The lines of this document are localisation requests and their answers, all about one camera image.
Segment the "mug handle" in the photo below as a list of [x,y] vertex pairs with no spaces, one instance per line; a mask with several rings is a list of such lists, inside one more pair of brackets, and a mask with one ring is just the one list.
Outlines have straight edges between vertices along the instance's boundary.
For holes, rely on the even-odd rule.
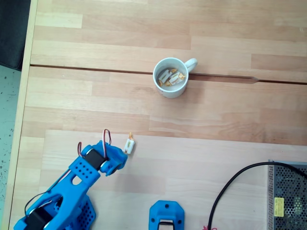
[[185,62],[184,64],[188,68],[188,72],[190,73],[196,66],[197,66],[197,59],[196,58],[191,58],[189,61]]

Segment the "small white object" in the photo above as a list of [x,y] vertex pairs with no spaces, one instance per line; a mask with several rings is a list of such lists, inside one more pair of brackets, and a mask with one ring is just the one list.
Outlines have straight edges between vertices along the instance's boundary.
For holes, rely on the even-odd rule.
[[170,76],[172,76],[172,72],[169,71],[168,69],[166,69],[162,74],[161,76],[159,77],[159,81],[161,81],[163,84],[168,80],[168,78]]
[[126,154],[131,154],[133,150],[133,146],[135,144],[134,139],[132,138],[132,134],[129,134],[129,138],[127,139],[125,148],[124,148],[124,153]]
[[174,73],[174,75],[168,80],[171,85],[178,84],[184,80],[184,75],[180,72]]

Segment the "white mug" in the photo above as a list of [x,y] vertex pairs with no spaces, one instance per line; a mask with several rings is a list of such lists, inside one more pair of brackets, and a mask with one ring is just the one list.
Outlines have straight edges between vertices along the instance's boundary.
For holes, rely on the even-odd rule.
[[[167,98],[175,98],[179,97],[184,90],[187,87],[188,79],[189,79],[189,72],[192,71],[197,65],[197,60],[195,58],[190,59],[186,63],[183,63],[181,60],[178,58],[174,57],[168,57],[165,58],[155,66],[154,71],[153,71],[153,80],[155,83],[155,86],[158,90],[159,93],[161,93],[164,97]],[[158,84],[158,78],[159,75],[165,71],[166,69],[177,69],[179,72],[181,72],[183,75],[186,77],[184,80],[176,85],[172,85],[169,87],[160,87]]]

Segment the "gray floor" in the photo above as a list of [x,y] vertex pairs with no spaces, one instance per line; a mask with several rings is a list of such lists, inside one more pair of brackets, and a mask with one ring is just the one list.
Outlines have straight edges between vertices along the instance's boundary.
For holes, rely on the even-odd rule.
[[10,165],[21,72],[0,66],[0,225]]

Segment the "yellow label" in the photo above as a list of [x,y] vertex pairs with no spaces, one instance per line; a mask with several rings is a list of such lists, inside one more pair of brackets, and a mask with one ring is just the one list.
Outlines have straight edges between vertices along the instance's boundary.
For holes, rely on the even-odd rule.
[[275,197],[274,199],[274,216],[283,217],[284,199]]

